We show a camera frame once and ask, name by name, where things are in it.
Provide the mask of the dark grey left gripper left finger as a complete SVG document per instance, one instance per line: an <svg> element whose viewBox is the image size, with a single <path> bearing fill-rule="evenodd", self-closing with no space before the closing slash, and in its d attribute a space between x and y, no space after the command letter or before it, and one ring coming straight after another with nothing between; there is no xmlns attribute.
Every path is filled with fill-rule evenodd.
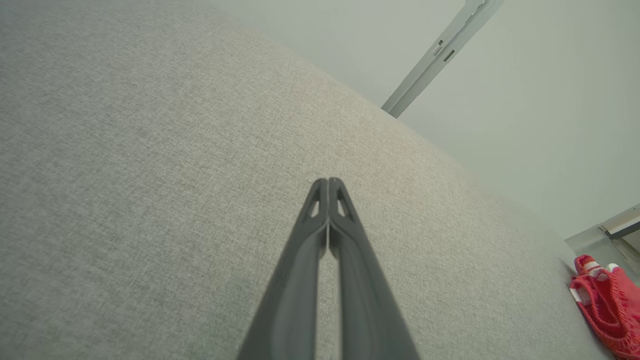
<svg viewBox="0 0 640 360"><path fill-rule="evenodd" d="M329 181L310 187L237 360L314 360L318 271L326 251Z"/></svg>

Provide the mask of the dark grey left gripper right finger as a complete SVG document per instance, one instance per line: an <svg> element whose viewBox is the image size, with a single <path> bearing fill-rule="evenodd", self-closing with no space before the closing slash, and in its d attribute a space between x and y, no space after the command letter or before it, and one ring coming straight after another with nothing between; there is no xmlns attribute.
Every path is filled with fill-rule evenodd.
<svg viewBox="0 0 640 360"><path fill-rule="evenodd" d="M338 263L339 360L421 360L345 183L328 181L328 243Z"/></svg>

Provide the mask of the red shorts with white panels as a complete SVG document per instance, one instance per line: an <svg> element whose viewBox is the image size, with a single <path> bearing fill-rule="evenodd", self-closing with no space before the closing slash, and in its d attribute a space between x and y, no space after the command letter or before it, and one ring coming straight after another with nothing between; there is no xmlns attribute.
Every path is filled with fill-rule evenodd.
<svg viewBox="0 0 640 360"><path fill-rule="evenodd" d="M640 360L640 287L615 263L574 259L569 292L586 322L617 360Z"/></svg>

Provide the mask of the grey metal frame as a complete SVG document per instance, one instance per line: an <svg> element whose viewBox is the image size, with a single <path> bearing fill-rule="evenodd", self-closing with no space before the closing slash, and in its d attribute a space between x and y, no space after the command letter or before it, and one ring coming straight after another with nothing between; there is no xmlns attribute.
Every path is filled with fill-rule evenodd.
<svg viewBox="0 0 640 360"><path fill-rule="evenodd" d="M640 287L640 203L565 239L577 256L600 265L616 264Z"/></svg>

